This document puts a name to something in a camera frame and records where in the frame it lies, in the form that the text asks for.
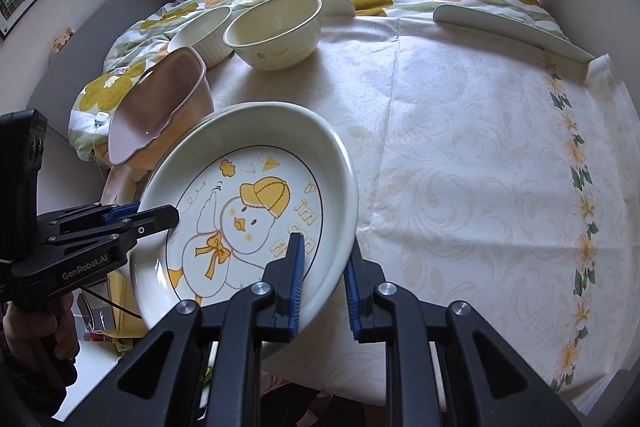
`floral pattern border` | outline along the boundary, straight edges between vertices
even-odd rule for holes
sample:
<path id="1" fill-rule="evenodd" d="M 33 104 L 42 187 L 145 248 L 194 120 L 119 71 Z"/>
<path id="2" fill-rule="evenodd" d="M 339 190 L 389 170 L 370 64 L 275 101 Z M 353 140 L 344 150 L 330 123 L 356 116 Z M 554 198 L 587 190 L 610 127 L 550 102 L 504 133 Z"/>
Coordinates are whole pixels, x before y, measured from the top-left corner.
<path id="1" fill-rule="evenodd" d="M 573 289 L 573 323 L 567 324 L 569 340 L 565 343 L 554 368 L 551 389 L 560 391 L 563 386 L 571 385 L 574 381 L 575 367 L 580 357 L 580 341 L 588 334 L 587 323 L 591 312 L 591 287 L 596 282 L 596 248 L 593 236 L 598 233 L 594 220 L 596 207 L 587 185 L 593 185 L 591 173 L 586 164 L 584 153 L 585 142 L 578 131 L 578 124 L 572 115 L 572 105 L 564 92 L 562 79 L 556 71 L 556 65 L 545 54 L 545 82 L 551 95 L 554 107 L 561 111 L 562 125 L 567 131 L 564 150 L 570 161 L 571 178 L 575 188 L 577 212 L 584 224 L 584 231 L 578 236 L 575 244 L 578 257 L 575 262 Z"/>

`floral blanket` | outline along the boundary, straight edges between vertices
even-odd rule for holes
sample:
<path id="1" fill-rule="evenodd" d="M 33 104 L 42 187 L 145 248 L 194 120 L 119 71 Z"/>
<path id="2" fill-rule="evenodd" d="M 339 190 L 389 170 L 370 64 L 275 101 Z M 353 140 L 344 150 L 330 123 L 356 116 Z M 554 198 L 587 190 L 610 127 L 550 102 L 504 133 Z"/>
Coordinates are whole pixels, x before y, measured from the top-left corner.
<path id="1" fill-rule="evenodd" d="M 266 0 L 177 0 L 163 6 L 146 20 L 135 23 L 111 47 L 104 74 L 78 95 L 69 119 L 68 137 L 78 155 L 89 160 L 106 159 L 108 126 L 95 126 L 98 111 L 114 113 L 120 100 L 143 72 L 167 54 L 171 38 L 206 10 L 228 5 L 232 10 L 255 6 Z M 536 0 L 351 0 L 357 16 L 383 16 L 431 20 L 440 4 L 458 4 L 499 14 L 568 40 L 558 24 Z"/>

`white plate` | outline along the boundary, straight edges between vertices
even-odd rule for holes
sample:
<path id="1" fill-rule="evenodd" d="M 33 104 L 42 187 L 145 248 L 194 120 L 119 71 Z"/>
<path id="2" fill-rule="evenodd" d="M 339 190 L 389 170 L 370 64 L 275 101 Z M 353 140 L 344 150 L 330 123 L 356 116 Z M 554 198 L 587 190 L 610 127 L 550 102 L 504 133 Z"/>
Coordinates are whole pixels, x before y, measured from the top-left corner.
<path id="1" fill-rule="evenodd" d="M 242 104 L 198 127 L 155 172 L 140 210 L 173 204 L 175 230 L 139 240 L 131 280 L 145 324 L 181 299 L 206 306 L 260 280 L 305 235 L 302 331 L 334 291 L 358 219 L 355 171 L 340 138 L 306 108 Z"/>

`white tablecloth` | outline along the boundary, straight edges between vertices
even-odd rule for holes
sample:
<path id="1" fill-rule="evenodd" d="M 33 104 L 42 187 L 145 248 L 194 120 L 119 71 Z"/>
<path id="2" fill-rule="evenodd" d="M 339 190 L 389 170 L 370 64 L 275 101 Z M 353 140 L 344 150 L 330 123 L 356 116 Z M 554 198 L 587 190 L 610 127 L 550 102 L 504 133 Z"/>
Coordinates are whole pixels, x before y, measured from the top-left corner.
<path id="1" fill-rule="evenodd" d="M 638 354 L 640 123 L 608 57 L 587 68 L 406 19 L 323 25 L 318 51 L 290 70 L 236 56 L 210 70 L 216 110 L 283 100 L 326 118 L 356 165 L 364 256 L 420 299 L 470 302 L 589 410 Z M 263 367 L 385 400 L 384 347 L 353 341 L 342 283 Z"/>

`bowl rim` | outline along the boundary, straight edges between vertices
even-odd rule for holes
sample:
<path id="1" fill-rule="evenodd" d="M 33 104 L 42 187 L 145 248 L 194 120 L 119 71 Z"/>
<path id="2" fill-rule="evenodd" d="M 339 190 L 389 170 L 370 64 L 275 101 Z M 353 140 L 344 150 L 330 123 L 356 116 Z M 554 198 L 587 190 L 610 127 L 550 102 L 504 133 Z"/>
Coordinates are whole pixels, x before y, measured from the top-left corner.
<path id="1" fill-rule="evenodd" d="M 146 80 L 146 78 L 148 76 L 151 76 L 151 74 L 154 72 L 155 66 L 157 66 L 160 62 L 156 62 L 153 66 L 151 66 L 149 68 L 146 68 L 146 70 L 140 76 L 140 80 L 138 81 L 138 83 L 135 86 L 131 87 L 131 89 L 129 89 L 125 93 L 125 95 L 122 97 L 122 100 L 120 100 L 120 102 L 118 103 L 118 107 L 116 107 L 116 109 L 115 109 L 115 111 L 113 113 L 113 116 L 110 119 L 110 122 L 109 122 L 109 133 L 107 135 L 107 158 L 109 159 L 109 162 L 111 163 L 112 166 L 117 167 L 117 166 L 120 166 L 120 165 L 126 165 L 127 162 L 131 161 L 136 154 L 138 154 L 139 152 L 141 152 L 141 151 L 143 151 L 145 149 L 148 149 L 151 146 L 151 144 L 153 144 L 156 140 L 158 140 L 158 138 L 160 137 L 162 132 L 173 123 L 178 111 L 184 105 L 186 105 L 186 103 L 188 103 L 188 101 L 193 96 L 193 93 L 200 86 L 200 83 L 203 82 L 203 81 L 207 82 L 207 66 L 204 63 L 204 60 L 202 60 L 202 57 L 200 57 L 200 54 L 198 52 L 196 52 L 196 50 L 194 50 L 193 47 L 191 47 L 191 46 L 182 46 L 180 48 L 177 48 L 177 49 L 173 50 L 171 53 L 175 53 L 175 52 L 178 52 L 180 50 L 186 50 L 186 49 L 188 49 L 193 55 L 195 55 L 198 63 L 200 64 L 200 77 L 198 78 L 196 83 L 193 84 L 193 87 L 191 87 L 191 90 L 189 91 L 189 94 L 187 96 L 185 96 L 184 99 L 182 99 L 182 101 L 174 108 L 174 110 L 171 111 L 171 114 L 167 118 L 166 122 L 164 123 L 164 125 L 162 126 L 160 131 L 158 131 L 158 134 L 156 134 L 153 137 L 150 137 L 149 141 L 145 145 L 142 145 L 142 146 L 138 147 L 137 149 L 133 150 L 129 154 L 129 156 L 127 156 L 127 158 L 124 159 L 123 161 L 114 163 L 113 161 L 111 161 L 110 152 L 109 152 L 111 150 L 111 143 L 113 142 L 112 138 L 111 138 L 111 136 L 112 136 L 111 129 L 113 128 L 113 125 L 112 125 L 113 120 L 116 118 L 116 115 L 118 115 L 117 116 L 118 120 L 123 118 L 123 112 L 122 111 L 120 111 L 120 113 L 118 114 L 118 110 L 120 109 L 123 100 L 125 100 L 125 98 L 127 98 L 129 96 L 129 93 L 131 93 L 131 91 L 136 89 L 136 87 L 141 86 L 142 83 L 144 82 L 144 80 Z"/>
<path id="2" fill-rule="evenodd" d="M 328 142 L 331 142 L 334 146 L 334 153 L 339 158 L 338 162 L 339 175 L 344 183 L 344 206 L 345 206 L 345 220 L 343 226 L 337 231 L 337 248 L 334 258 L 328 264 L 328 269 L 325 274 L 325 282 L 318 288 L 316 293 L 307 301 L 304 309 L 300 310 L 300 323 L 298 331 L 299 333 L 308 327 L 309 324 L 318 316 L 319 312 L 327 304 L 331 295 L 334 293 L 335 288 L 340 283 L 344 267 L 346 266 L 349 256 L 351 254 L 351 248 L 356 237 L 357 222 L 358 222 L 358 181 L 356 177 L 356 171 L 347 149 L 335 132 L 331 124 L 328 123 L 322 116 L 311 111 L 310 109 L 301 105 L 288 103 L 288 102 L 248 102 L 239 103 L 230 107 L 224 108 L 220 113 L 211 115 L 203 119 L 203 121 L 197 125 L 192 132 L 190 132 L 181 142 L 165 157 L 156 169 L 152 172 L 148 179 L 148 183 L 143 191 L 141 203 L 143 208 L 149 205 L 148 202 L 148 189 L 152 186 L 154 179 L 159 171 L 162 170 L 162 166 L 165 165 L 169 156 L 176 156 L 180 154 L 180 149 L 184 147 L 184 144 L 188 139 L 193 139 L 197 135 L 204 135 L 207 133 L 206 129 L 210 126 L 215 126 L 217 121 L 221 118 L 233 117 L 234 113 L 253 112 L 255 109 L 262 107 L 278 108 L 280 110 L 287 110 L 289 112 L 298 113 L 303 118 L 308 118 L 314 125 L 318 126 L 322 133 L 325 135 Z M 151 304 L 149 301 L 143 302 L 140 295 L 141 281 L 136 277 L 136 269 L 140 269 L 140 264 L 144 264 L 142 259 L 136 256 L 135 248 L 131 251 L 129 260 L 129 278 L 132 283 L 134 298 L 136 304 L 140 309 L 142 319 L 148 328 L 152 328 L 161 316 L 152 317 L 152 315 L 158 315 L 158 312 L 154 311 L 155 304 Z M 271 356 L 275 351 L 279 350 L 284 344 L 270 344 L 263 343 L 263 355 L 266 357 Z"/>
<path id="3" fill-rule="evenodd" d="M 202 38 L 198 39 L 197 41 L 192 42 L 191 44 L 182 44 L 182 45 L 176 44 L 178 47 L 177 48 L 172 48 L 172 43 L 173 42 L 177 42 L 178 35 L 180 35 L 183 31 L 185 31 L 192 24 L 195 25 L 195 23 L 198 22 L 201 18 L 203 18 L 203 17 L 205 17 L 207 15 L 210 15 L 212 12 L 217 12 L 217 11 L 226 12 L 225 17 L 220 21 L 220 24 L 218 24 L 209 33 L 207 33 L 206 35 L 204 35 Z M 203 12 L 200 15 L 198 15 L 197 17 L 194 17 L 189 22 L 187 22 L 182 28 L 180 28 L 180 30 L 173 37 L 171 37 L 171 40 L 169 40 L 169 45 L 167 46 L 167 51 L 169 53 L 171 53 L 171 52 L 174 52 L 176 50 L 179 50 L 180 48 L 187 48 L 187 47 L 193 48 L 196 44 L 199 44 L 200 42 L 202 42 L 204 39 L 209 37 L 214 31 L 219 29 L 220 26 L 222 26 L 225 22 L 227 22 L 229 20 L 229 18 L 231 17 L 231 13 L 232 13 L 231 6 L 216 6 L 215 8 L 211 8 L 209 10 L 203 10 Z"/>
<path id="4" fill-rule="evenodd" d="M 229 27 L 225 30 L 225 33 L 222 35 L 222 41 L 225 43 L 225 45 L 227 45 L 229 48 L 232 48 L 234 50 L 241 50 L 244 48 L 249 48 L 251 46 L 256 46 L 257 44 L 264 44 L 265 42 L 271 42 L 274 41 L 275 39 L 279 39 L 280 37 L 283 37 L 285 35 L 288 35 L 290 33 L 293 33 L 294 31 L 296 31 L 297 29 L 302 28 L 302 26 L 305 26 L 306 24 L 308 24 L 309 22 L 311 22 L 313 19 L 315 19 L 316 17 L 318 17 L 320 10 L 322 9 L 322 0 L 315 0 L 318 5 L 316 6 L 316 10 L 314 11 L 313 15 L 311 15 L 310 17 L 308 17 L 307 19 L 305 19 L 304 21 L 302 21 L 300 24 L 298 24 L 297 26 L 294 26 L 292 29 L 287 30 L 285 32 L 279 33 L 276 36 L 273 37 L 269 37 L 268 39 L 263 39 L 261 41 L 255 41 L 255 42 L 249 42 L 248 44 L 235 44 L 231 41 L 229 41 L 228 39 L 228 33 L 231 30 L 231 28 L 234 26 L 234 24 L 236 24 L 239 20 L 241 20 L 243 17 L 246 17 L 247 15 L 249 15 L 252 11 L 254 11 L 255 9 L 259 8 L 260 6 L 263 6 L 265 4 L 271 3 L 271 2 L 276 2 L 278 0 L 266 0 L 261 2 L 260 4 L 257 4 L 251 8 L 249 8 L 246 12 L 240 14 L 235 20 L 233 20 L 231 22 L 231 24 L 229 25 Z"/>

